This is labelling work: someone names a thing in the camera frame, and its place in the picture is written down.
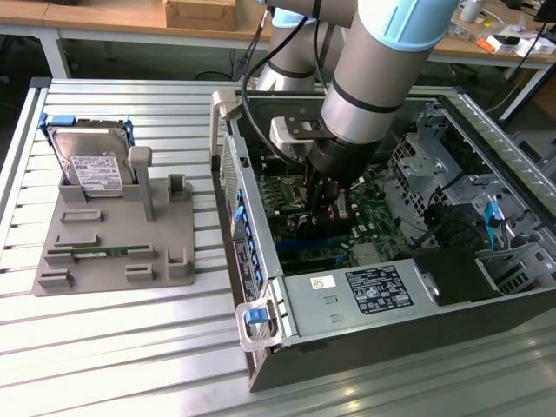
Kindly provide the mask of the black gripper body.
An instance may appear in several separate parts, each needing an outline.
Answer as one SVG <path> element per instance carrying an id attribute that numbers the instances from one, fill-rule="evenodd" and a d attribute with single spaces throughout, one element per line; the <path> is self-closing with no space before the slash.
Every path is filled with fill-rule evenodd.
<path id="1" fill-rule="evenodd" d="M 343 142 L 340 139 L 315 141 L 308 160 L 321 178 L 348 188 L 367 168 L 381 141 L 364 144 Z"/>

